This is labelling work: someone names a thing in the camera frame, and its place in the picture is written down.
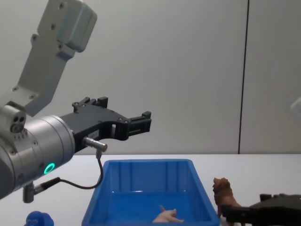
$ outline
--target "table surface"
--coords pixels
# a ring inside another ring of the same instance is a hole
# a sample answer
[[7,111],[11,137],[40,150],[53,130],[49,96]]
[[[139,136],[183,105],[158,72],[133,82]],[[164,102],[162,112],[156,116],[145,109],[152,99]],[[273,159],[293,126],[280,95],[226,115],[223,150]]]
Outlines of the table surface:
[[[231,182],[236,200],[244,206],[259,201],[259,194],[300,194],[301,154],[292,155],[104,155],[107,160],[190,159],[216,209],[212,191],[213,178]],[[80,185],[93,185],[99,178],[95,156],[74,156],[72,160],[35,184],[60,177]],[[22,189],[0,200],[1,225],[23,226],[35,210],[48,213],[55,226],[80,226],[93,190],[81,190],[59,183],[35,196],[31,204],[22,202]]]

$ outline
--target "plastic toy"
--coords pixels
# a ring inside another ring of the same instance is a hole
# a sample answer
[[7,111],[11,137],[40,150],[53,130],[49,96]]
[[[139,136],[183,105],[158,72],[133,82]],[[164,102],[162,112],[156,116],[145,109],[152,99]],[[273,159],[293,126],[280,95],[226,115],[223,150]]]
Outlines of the plastic toy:
[[54,226],[50,215],[39,211],[31,212],[26,218],[24,226]]
[[156,219],[154,219],[153,223],[168,223],[168,222],[177,222],[183,223],[184,220],[179,220],[176,218],[177,210],[165,210],[163,206],[160,206],[162,213],[160,213]]
[[[220,218],[222,215],[222,206],[233,206],[233,207],[241,207],[235,200],[233,196],[233,192],[230,186],[230,182],[226,178],[213,180],[213,192],[214,192],[214,200],[217,205],[217,214]],[[229,226],[234,226],[234,223],[228,223]]]

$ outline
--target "blue toy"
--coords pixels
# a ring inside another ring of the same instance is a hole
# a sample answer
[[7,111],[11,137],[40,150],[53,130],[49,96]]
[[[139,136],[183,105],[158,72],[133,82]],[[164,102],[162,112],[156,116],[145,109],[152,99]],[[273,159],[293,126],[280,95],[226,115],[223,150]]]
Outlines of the blue toy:
[[31,212],[26,218],[24,226],[54,226],[50,215],[39,211]]

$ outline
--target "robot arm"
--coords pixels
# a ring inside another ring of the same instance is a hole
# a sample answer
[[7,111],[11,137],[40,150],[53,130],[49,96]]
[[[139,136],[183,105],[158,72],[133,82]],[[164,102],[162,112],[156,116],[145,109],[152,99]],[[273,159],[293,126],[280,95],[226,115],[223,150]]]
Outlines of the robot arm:
[[80,0],[48,1],[20,80],[0,98],[0,199],[31,187],[87,146],[105,151],[100,139],[127,140],[150,130],[150,112],[128,119],[107,109],[107,98],[73,103],[73,113],[62,117],[26,120],[51,102],[67,61],[86,48],[96,20]]
[[19,82],[0,99],[0,108],[10,105],[34,116],[48,105],[67,61],[86,48],[96,20],[82,1],[50,0]]

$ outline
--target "blue plastic bin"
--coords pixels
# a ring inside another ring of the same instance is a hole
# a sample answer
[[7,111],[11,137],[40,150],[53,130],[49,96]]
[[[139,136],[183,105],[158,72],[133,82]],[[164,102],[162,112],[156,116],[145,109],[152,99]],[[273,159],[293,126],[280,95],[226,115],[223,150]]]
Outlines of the blue plastic bin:
[[190,160],[107,161],[103,170],[82,226],[150,226],[160,205],[185,220],[168,225],[219,226]]

